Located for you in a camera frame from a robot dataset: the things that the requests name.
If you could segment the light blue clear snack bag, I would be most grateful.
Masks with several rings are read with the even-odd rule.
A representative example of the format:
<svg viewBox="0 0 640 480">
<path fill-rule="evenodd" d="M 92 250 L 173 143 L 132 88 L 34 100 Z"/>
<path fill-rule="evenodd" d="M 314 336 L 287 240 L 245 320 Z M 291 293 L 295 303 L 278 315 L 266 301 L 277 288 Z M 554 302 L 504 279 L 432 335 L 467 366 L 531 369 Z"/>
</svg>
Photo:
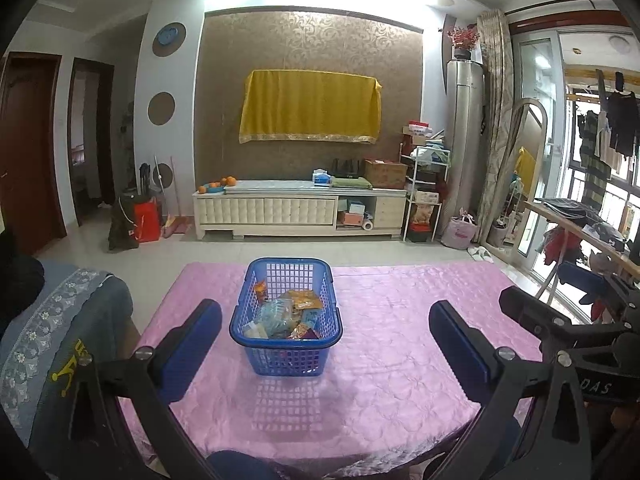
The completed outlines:
<svg viewBox="0 0 640 480">
<path fill-rule="evenodd" d="M 282 339 L 294 330 L 292 301 L 288 298 L 267 300 L 256 311 L 254 322 L 264 329 L 269 339 Z"/>
</svg>

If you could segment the dark backpack on floor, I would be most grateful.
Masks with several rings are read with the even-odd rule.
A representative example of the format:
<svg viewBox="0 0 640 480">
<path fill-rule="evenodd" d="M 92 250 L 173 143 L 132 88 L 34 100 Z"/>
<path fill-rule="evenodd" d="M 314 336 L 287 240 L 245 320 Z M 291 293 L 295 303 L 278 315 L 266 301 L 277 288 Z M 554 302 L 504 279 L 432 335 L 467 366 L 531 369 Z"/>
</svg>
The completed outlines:
<svg viewBox="0 0 640 480">
<path fill-rule="evenodd" d="M 111 225 L 107 244 L 110 252 L 122 252 L 139 247 L 136 239 L 136 217 L 134 216 L 134 193 L 120 194 L 111 208 Z"/>
</svg>

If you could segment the patterned curtain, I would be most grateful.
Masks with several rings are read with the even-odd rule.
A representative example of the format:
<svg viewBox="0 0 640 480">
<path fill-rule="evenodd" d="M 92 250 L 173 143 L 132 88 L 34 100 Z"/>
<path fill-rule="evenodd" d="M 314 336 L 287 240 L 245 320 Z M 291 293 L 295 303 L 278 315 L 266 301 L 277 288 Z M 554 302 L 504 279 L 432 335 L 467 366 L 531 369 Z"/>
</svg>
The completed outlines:
<svg viewBox="0 0 640 480">
<path fill-rule="evenodd" d="M 514 64 L 509 24 L 501 10 L 489 10 L 477 19 L 480 50 L 488 75 L 488 152 L 486 176 L 477 211 L 476 240 L 486 240 L 497 203 L 500 171 L 509 158 L 512 108 L 514 103 Z"/>
</svg>

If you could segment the orange snack stick pack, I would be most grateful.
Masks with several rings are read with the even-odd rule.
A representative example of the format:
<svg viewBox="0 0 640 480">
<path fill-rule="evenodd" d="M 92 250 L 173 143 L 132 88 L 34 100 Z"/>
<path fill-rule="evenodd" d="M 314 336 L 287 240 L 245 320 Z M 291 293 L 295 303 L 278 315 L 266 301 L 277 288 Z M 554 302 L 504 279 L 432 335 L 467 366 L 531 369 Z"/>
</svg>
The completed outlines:
<svg viewBox="0 0 640 480">
<path fill-rule="evenodd" d="M 263 304 L 269 299 L 268 285 L 266 281 L 257 282 L 253 286 L 253 290 L 254 290 L 256 299 L 260 304 Z"/>
</svg>

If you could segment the purple chip packet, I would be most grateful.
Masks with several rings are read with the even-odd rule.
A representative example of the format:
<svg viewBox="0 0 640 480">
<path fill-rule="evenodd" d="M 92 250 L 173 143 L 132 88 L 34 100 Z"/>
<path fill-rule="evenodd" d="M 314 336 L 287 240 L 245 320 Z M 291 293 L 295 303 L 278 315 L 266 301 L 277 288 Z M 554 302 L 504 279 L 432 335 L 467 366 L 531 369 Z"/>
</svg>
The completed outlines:
<svg viewBox="0 0 640 480">
<path fill-rule="evenodd" d="M 320 336 L 311 328 L 304 333 L 304 339 L 319 339 Z"/>
</svg>

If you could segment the blue plastic basket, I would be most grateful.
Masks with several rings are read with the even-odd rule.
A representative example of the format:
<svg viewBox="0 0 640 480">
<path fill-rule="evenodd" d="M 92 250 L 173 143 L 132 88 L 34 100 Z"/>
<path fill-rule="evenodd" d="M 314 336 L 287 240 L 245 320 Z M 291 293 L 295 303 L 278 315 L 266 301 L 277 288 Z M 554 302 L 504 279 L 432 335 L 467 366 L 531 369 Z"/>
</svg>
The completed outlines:
<svg viewBox="0 0 640 480">
<path fill-rule="evenodd" d="M 320 376 L 343 335 L 331 267 L 316 258 L 254 260 L 229 332 L 260 376 Z"/>
</svg>

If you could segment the brown wooden door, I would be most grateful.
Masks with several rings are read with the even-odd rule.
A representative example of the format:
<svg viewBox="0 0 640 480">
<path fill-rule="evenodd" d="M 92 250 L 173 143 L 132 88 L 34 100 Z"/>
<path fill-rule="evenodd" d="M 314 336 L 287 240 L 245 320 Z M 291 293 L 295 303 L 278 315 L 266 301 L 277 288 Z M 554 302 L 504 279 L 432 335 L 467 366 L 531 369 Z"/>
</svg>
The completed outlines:
<svg viewBox="0 0 640 480">
<path fill-rule="evenodd" d="M 53 142 L 60 61 L 11 53 L 1 78 L 1 213 L 18 249 L 29 255 L 66 235 Z"/>
</svg>

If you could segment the pink tote bag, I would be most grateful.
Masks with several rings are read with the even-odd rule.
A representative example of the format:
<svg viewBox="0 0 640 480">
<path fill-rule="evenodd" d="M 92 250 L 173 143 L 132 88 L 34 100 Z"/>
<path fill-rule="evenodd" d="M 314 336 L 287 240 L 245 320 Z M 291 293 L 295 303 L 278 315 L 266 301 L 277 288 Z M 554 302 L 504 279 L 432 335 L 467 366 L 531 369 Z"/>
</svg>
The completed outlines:
<svg viewBox="0 0 640 480">
<path fill-rule="evenodd" d="M 451 217 L 442 233 L 440 242 L 452 249 L 467 250 L 476 235 L 478 225 L 466 211 L 461 211 L 457 217 Z"/>
</svg>

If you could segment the orange yellow snack pouch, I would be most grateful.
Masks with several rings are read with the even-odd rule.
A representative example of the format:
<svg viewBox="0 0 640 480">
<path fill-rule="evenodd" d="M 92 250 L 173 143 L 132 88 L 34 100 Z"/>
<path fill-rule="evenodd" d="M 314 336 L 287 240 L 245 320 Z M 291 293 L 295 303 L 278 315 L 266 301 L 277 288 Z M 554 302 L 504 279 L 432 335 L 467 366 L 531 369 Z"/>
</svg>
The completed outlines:
<svg viewBox="0 0 640 480">
<path fill-rule="evenodd" d="M 313 290 L 289 290 L 285 296 L 292 301 L 293 308 L 297 311 L 320 310 L 323 307 L 322 300 Z"/>
</svg>

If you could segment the clothes drying rack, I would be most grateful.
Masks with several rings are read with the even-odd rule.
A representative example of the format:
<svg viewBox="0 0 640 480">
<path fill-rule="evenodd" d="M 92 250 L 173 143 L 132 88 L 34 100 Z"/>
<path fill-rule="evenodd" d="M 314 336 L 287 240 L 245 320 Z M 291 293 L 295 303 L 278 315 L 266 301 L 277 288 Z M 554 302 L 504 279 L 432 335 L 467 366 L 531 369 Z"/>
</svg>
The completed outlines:
<svg viewBox="0 0 640 480">
<path fill-rule="evenodd" d="M 606 125 L 606 118 L 592 110 L 578 120 L 578 132 L 582 138 L 580 157 L 584 170 L 582 198 L 576 202 L 570 198 L 532 198 L 525 203 L 525 210 L 538 214 L 554 225 L 544 234 L 540 250 L 546 255 L 545 264 L 552 269 L 538 292 L 555 294 L 558 271 L 563 262 L 574 263 L 582 256 L 582 242 L 600 249 L 600 255 L 613 265 L 613 271 L 627 278 L 638 278 L 639 260 L 625 255 L 625 240 L 617 229 L 601 216 L 606 185 L 611 177 L 611 167 L 597 158 L 598 134 Z"/>
</svg>

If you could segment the red shopping bag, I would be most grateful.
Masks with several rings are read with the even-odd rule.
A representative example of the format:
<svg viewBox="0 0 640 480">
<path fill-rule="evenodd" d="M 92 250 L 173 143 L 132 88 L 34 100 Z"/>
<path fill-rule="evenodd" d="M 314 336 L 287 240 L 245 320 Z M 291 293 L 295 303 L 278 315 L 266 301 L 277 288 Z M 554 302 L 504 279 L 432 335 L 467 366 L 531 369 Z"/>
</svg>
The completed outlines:
<svg viewBox="0 0 640 480">
<path fill-rule="evenodd" d="M 157 204 L 152 200 L 134 205 L 134 238 L 138 243 L 160 239 L 160 219 Z"/>
</svg>

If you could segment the red peanut snack bag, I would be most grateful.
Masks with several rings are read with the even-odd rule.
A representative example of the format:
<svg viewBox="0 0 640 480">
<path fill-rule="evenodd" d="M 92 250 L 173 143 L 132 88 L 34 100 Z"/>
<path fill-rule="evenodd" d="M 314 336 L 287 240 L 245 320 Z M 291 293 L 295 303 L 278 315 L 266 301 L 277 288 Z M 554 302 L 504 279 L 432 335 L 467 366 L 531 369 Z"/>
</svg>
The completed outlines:
<svg viewBox="0 0 640 480">
<path fill-rule="evenodd" d="M 317 340 L 317 339 L 304 339 L 304 333 L 309 330 L 309 327 L 303 324 L 302 322 L 298 323 L 294 330 L 288 335 L 288 338 L 292 340 Z"/>
</svg>

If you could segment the green folded towel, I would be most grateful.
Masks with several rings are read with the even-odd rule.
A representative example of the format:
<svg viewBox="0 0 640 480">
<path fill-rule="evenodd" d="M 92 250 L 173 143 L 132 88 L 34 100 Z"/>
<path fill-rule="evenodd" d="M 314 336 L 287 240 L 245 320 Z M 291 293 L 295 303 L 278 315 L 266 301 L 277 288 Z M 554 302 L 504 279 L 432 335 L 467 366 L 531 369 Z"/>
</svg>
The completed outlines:
<svg viewBox="0 0 640 480">
<path fill-rule="evenodd" d="M 372 190 L 372 184 L 364 177 L 356 178 L 331 178 L 332 188 L 354 188 L 355 190 Z"/>
</svg>

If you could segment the white metal shelf rack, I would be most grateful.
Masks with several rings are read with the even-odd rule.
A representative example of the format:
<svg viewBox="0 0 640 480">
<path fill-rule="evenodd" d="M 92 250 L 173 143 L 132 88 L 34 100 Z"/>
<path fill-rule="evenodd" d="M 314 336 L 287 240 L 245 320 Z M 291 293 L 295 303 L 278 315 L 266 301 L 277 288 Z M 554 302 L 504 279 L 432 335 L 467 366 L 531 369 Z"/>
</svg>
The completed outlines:
<svg viewBox="0 0 640 480">
<path fill-rule="evenodd" d="M 442 142 L 401 144 L 399 161 L 407 166 L 402 227 L 405 242 L 434 242 L 446 202 L 450 159 L 450 151 Z"/>
</svg>

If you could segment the blue cartoon cake pack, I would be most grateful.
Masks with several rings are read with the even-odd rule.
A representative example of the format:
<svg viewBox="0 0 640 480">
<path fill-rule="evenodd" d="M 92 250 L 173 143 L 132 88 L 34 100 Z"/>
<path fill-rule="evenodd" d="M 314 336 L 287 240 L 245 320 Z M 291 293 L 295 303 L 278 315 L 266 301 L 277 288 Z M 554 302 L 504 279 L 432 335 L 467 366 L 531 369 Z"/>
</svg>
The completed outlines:
<svg viewBox="0 0 640 480">
<path fill-rule="evenodd" d="M 314 328 L 314 326 L 316 326 L 319 322 L 321 315 L 322 309 L 304 309 L 302 311 L 300 322 L 302 322 L 309 328 Z"/>
</svg>

